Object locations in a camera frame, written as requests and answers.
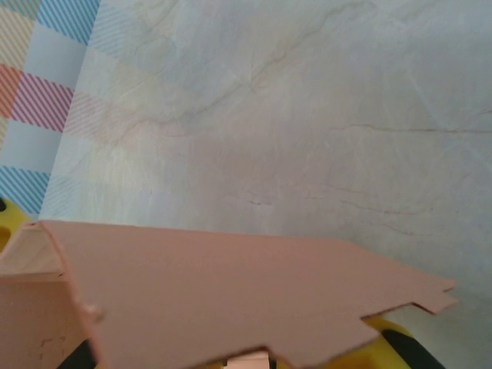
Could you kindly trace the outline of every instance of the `cardboard piece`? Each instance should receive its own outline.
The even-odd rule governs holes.
[[[6,269],[0,258],[0,274],[68,282],[107,369],[188,368],[260,348],[312,367],[375,339],[362,317],[455,302],[444,293],[453,281],[339,240],[42,221],[5,255],[29,259],[33,232],[45,262]]]

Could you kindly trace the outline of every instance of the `plaid pattern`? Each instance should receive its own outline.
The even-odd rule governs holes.
[[[80,55],[98,6],[99,0],[0,0],[0,196],[34,218],[74,94],[75,86],[64,85],[63,78],[76,81],[80,72],[70,62],[53,72],[53,64],[63,63],[50,60],[45,48],[56,45],[66,55]],[[27,60],[35,74],[25,69]]]

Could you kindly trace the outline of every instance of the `yellow object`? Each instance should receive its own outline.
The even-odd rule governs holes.
[[[29,221],[24,212],[6,198],[0,198],[0,252],[19,226]]]
[[[365,323],[378,332],[385,329],[400,332],[412,337],[411,334],[394,323],[386,321],[381,317],[372,317],[365,320]],[[397,354],[392,346],[379,335],[370,344],[331,361],[329,364],[322,365],[317,369],[411,369],[404,360]],[[278,361],[277,369],[290,369],[285,363]]]

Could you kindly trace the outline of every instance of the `marble surface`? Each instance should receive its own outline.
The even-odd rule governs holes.
[[[393,318],[447,368],[489,368],[491,18],[103,0],[41,218],[356,242],[455,278],[456,307]]]

